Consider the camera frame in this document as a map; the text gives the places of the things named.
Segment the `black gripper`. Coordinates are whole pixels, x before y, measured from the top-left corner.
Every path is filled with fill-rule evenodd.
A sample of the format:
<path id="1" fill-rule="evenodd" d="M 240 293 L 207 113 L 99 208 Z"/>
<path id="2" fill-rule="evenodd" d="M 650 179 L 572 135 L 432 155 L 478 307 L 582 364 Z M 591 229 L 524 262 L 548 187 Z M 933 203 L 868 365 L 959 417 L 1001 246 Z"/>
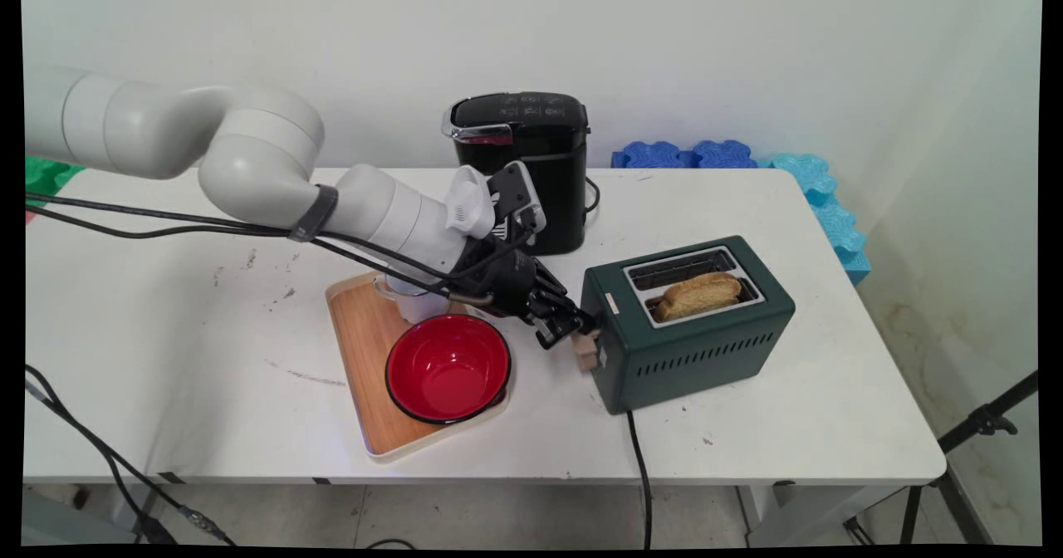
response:
<path id="1" fill-rule="evenodd" d="M 468 274 L 468 298 L 489 303 L 473 307 L 497 317 L 519 317 L 536 327 L 544 350 L 574 332 L 593 332 L 598 319 L 568 295 L 568 289 L 543 263 L 520 249 Z"/>

